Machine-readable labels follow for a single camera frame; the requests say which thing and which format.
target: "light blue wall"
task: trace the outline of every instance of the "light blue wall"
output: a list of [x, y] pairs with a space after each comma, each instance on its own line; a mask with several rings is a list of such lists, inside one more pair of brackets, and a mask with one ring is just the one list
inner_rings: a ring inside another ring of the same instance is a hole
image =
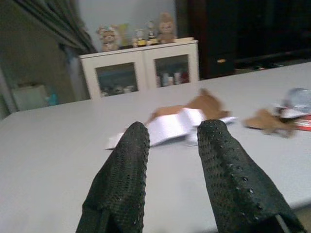
[[78, 3], [80, 16], [98, 51], [102, 51], [96, 34], [100, 25], [129, 23], [133, 32], [146, 29], [149, 20], [158, 25], [161, 12], [169, 12], [175, 18], [174, 0], [78, 0]]

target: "cardboard piece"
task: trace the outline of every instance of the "cardboard piece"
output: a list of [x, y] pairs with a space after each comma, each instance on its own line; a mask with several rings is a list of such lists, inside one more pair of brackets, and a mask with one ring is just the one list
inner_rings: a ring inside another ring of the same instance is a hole
[[230, 112], [223, 111], [222, 107], [222, 103], [218, 99], [212, 96], [206, 89], [201, 89], [200, 95], [186, 105], [176, 105], [156, 109], [145, 125], [148, 125], [157, 117], [177, 114], [183, 108], [200, 109], [206, 119], [220, 119], [230, 116]]
[[283, 130], [285, 132], [285, 137], [293, 136], [296, 128], [294, 120], [284, 121], [281, 118], [272, 115], [266, 109], [259, 109], [256, 112], [255, 117], [246, 119], [244, 121], [244, 126], [254, 129], [261, 129], [266, 134], [280, 132], [280, 130]]

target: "teddy bear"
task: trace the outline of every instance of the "teddy bear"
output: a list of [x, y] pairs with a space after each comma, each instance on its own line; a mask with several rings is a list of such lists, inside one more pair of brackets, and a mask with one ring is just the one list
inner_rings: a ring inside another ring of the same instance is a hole
[[161, 44], [174, 42], [176, 38], [174, 36], [174, 21], [172, 16], [167, 12], [161, 13], [160, 15], [159, 32], [158, 39]]
[[103, 51], [114, 51], [118, 50], [119, 46], [117, 45], [117, 28], [116, 26], [106, 26], [99, 27], [97, 34], [100, 36], [101, 41], [103, 42]]

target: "small trophy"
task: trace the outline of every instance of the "small trophy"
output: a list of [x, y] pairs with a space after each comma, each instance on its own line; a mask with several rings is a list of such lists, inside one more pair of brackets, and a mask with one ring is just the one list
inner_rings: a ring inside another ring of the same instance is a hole
[[143, 29], [136, 29], [136, 44], [138, 47], [146, 46], [147, 42], [143, 38], [144, 36], [144, 31]]
[[146, 23], [147, 28], [148, 28], [148, 42], [147, 45], [157, 45], [158, 40], [157, 37], [155, 36], [155, 24], [152, 20]]

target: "toy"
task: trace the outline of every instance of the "toy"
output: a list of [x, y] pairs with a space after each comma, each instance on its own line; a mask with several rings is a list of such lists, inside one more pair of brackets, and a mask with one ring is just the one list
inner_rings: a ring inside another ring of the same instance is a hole
[[103, 42], [103, 51], [114, 51], [118, 50], [117, 45], [117, 27], [116, 26], [105, 26], [99, 27], [97, 34], [100, 35], [100, 39]]
[[174, 21], [169, 13], [161, 13], [159, 31], [158, 38], [161, 44], [174, 42]]
[[129, 34], [128, 34], [129, 24], [124, 23], [118, 25], [118, 33], [120, 37], [120, 46], [128, 46], [131, 42], [129, 40]]
[[143, 38], [144, 37], [144, 31], [143, 29], [136, 29], [135, 30], [136, 38], [133, 39], [133, 47], [143, 47], [147, 45], [146, 40]]
[[148, 40], [147, 40], [147, 45], [157, 45], [158, 44], [158, 39], [155, 36], [155, 24], [153, 21], [149, 21], [146, 23], [147, 28], [148, 28]]

